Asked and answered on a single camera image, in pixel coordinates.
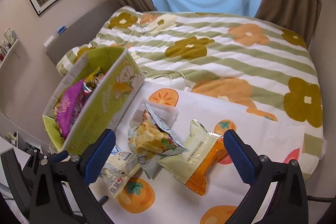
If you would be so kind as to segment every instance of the orange snack package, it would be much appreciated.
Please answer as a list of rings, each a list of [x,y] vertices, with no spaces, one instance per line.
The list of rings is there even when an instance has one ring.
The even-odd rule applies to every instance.
[[[186,152],[165,157],[157,162],[189,189],[204,195],[208,168],[227,154],[223,137],[207,132],[196,119],[193,119],[190,123],[190,134],[183,145],[188,149]]]

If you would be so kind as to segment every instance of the potato chip bag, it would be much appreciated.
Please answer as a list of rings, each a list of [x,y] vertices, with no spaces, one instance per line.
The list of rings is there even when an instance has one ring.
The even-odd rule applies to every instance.
[[[189,189],[204,195],[207,186],[206,171],[227,154],[223,137],[207,132],[193,119],[190,123],[190,134],[183,145],[187,148],[186,152],[162,158],[157,162]]]
[[[157,160],[178,155],[186,148],[176,139],[171,129],[160,119],[149,104],[145,104],[143,121],[128,131],[128,146],[136,154],[138,163],[151,179],[158,168]]]
[[[128,180],[140,169],[133,153],[113,148],[109,158],[100,172],[108,189],[116,198],[126,186]]]

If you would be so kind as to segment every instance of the metal screw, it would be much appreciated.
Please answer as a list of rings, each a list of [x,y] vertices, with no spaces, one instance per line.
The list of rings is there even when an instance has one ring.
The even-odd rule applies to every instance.
[[[297,166],[298,164],[297,160],[291,160],[291,165]]]
[[[79,159],[80,159],[80,156],[79,156],[79,155],[73,155],[73,156],[71,157],[71,161],[73,161],[73,162],[77,162],[77,161],[79,161]]]
[[[41,165],[46,165],[48,163],[48,160],[47,159],[43,159],[41,160]]]
[[[265,155],[260,155],[259,156],[259,159],[262,161],[262,162],[266,162],[266,161],[269,161],[269,158]]]

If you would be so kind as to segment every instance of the snack bag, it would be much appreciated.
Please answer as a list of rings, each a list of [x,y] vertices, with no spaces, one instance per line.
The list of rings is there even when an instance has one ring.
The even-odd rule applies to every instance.
[[[115,148],[100,172],[100,176],[111,191],[113,198],[121,193],[128,180],[140,169],[133,153]]]
[[[204,195],[207,186],[206,171],[227,154],[223,137],[207,132],[193,119],[190,134],[183,145],[188,149],[186,152],[162,158],[158,163],[189,189]]]
[[[83,80],[68,88],[60,101],[57,111],[57,123],[62,137],[66,139],[84,106]]]
[[[89,74],[88,77],[84,79],[84,85],[90,90],[94,90],[98,83],[103,80],[105,74],[101,71],[100,67],[96,68],[94,72]]]
[[[138,126],[143,121],[143,112],[146,110],[145,104],[149,104],[152,110],[169,127],[172,126],[174,120],[179,115],[179,111],[173,106],[165,106],[146,99],[142,99],[129,123],[131,128]]]
[[[53,113],[53,116],[54,116],[54,119],[57,120],[57,113],[58,113],[58,109],[59,109],[59,106],[61,105],[61,102],[58,101],[56,103],[56,105],[54,106],[54,113]]]
[[[128,146],[136,154],[147,177],[151,179],[159,166],[157,160],[178,155],[186,148],[150,105],[145,104],[145,107],[142,123],[135,130],[128,131]]]

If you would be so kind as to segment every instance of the purple snack bag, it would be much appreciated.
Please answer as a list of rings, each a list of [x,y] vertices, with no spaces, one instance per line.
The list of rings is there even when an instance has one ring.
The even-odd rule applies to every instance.
[[[57,122],[64,139],[67,138],[83,108],[83,82],[84,80],[80,80],[68,88],[60,101],[60,106],[57,112]]]

